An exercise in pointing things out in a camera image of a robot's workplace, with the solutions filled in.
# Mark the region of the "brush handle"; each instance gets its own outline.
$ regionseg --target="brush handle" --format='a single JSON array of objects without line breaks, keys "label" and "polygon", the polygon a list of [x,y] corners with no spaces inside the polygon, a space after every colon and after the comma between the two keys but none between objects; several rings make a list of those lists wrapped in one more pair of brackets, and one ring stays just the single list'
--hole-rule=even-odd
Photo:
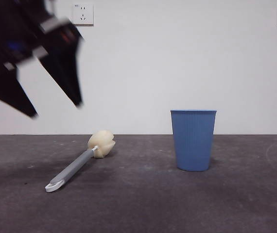
[{"label": "brush handle", "polygon": [[77,159],[75,159],[70,165],[68,165],[63,171],[61,171],[56,177],[54,177],[50,183],[54,184],[64,180],[66,183],[90,158],[94,155],[94,151],[91,149],[86,150]]}]

